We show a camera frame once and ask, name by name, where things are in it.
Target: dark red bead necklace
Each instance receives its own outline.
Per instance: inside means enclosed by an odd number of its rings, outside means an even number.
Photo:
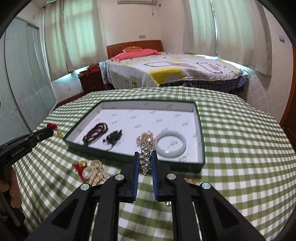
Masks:
[[[88,145],[97,139],[99,139],[102,135],[104,135],[108,131],[108,126],[106,123],[98,123],[92,128],[82,139],[85,145]]]

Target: ceiling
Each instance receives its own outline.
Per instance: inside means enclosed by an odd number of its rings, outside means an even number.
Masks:
[[[45,6],[45,4],[47,2],[49,2],[50,0],[32,0],[32,2],[38,7],[38,8],[42,8],[43,6]]]

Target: human hand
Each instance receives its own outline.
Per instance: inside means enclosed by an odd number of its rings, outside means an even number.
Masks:
[[[6,182],[0,180],[0,192],[6,192],[8,189],[11,197],[11,206],[20,208],[22,205],[22,195],[20,193],[20,188],[17,183],[17,176],[15,170],[12,167],[10,167],[9,185]]]

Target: white bangle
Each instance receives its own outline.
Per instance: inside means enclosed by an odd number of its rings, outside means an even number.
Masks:
[[[169,151],[169,150],[163,150],[161,149],[159,146],[158,146],[158,142],[160,139],[164,138],[164,137],[167,137],[167,136],[173,136],[173,137],[177,137],[179,138],[183,145],[181,148],[179,148],[178,150],[175,150],[175,151]],[[185,137],[179,133],[179,132],[176,132],[176,131],[164,131],[164,132],[161,132],[159,133],[155,139],[154,139],[154,149],[156,150],[156,152],[163,156],[163,157],[167,157],[167,158],[174,158],[174,157],[178,157],[178,156],[181,156],[185,149],[186,149],[186,139]]]

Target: black bead necklace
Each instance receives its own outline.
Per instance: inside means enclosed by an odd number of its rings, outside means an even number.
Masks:
[[[111,144],[112,147],[110,149],[112,149],[116,142],[120,140],[121,136],[122,130],[114,131],[103,140],[103,143],[107,142],[107,144]]]

